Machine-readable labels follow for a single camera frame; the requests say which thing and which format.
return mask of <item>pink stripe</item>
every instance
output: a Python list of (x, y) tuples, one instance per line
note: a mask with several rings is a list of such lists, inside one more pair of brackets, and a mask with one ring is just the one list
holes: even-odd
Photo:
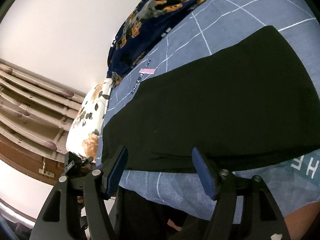
[(156, 69), (142, 68), (139, 72), (143, 74), (154, 74), (155, 71)]

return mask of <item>black mechanical device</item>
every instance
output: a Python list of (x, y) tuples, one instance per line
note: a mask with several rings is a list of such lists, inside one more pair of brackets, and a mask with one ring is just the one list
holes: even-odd
[[(101, 169), (81, 172), (92, 162), (73, 153), (66, 156), (65, 172), (50, 192), (32, 230), (31, 240), (85, 240), (89, 227), (92, 240), (116, 240), (104, 200), (113, 196), (128, 160), (126, 147), (119, 147), (111, 161)], [(245, 179), (219, 169), (197, 148), (192, 160), (205, 193), (217, 201), (204, 240), (229, 238), (237, 196), (244, 196), (237, 240), (290, 240), (279, 207), (260, 176)], [(77, 197), (83, 196), (86, 217), (80, 217)]]

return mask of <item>white letter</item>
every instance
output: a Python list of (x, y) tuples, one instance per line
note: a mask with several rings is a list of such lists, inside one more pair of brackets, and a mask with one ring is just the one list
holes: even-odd
[(304, 157), (304, 155), (302, 155), (301, 157), (300, 157), (300, 160), (299, 159), (293, 159), (294, 161), (296, 161), (296, 162), (298, 162), (299, 163), (299, 165), (294, 165), (294, 164), (291, 164), (291, 167), (293, 167), (293, 168), (295, 168), (295, 169), (297, 169), (298, 171), (301, 169), (301, 164), (302, 164), (302, 161), (303, 161), (303, 157)]
[(308, 165), (308, 169), (307, 169), (306, 175), (308, 175), (308, 174), (309, 174), (309, 171), (312, 170), (311, 178), (313, 179), (313, 176), (314, 176), (314, 174), (315, 174), (315, 172), (316, 172), (316, 170), (317, 170), (317, 168), (318, 168), (319, 161), (317, 161), (316, 166), (314, 166), (314, 167), (311, 166), (312, 162), (313, 162), (313, 158), (311, 157), (310, 162), (309, 162), (309, 165)]

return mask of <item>floral pillow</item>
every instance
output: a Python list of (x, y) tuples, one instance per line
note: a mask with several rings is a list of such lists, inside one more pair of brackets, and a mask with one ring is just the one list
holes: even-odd
[(97, 156), (98, 141), (104, 115), (107, 112), (112, 78), (92, 88), (85, 96), (68, 134), (66, 148), (82, 159)]

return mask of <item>curtain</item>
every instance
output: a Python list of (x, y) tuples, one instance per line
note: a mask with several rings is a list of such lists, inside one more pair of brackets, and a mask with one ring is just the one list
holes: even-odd
[(64, 162), (66, 141), (84, 98), (0, 64), (0, 133), (43, 157)]

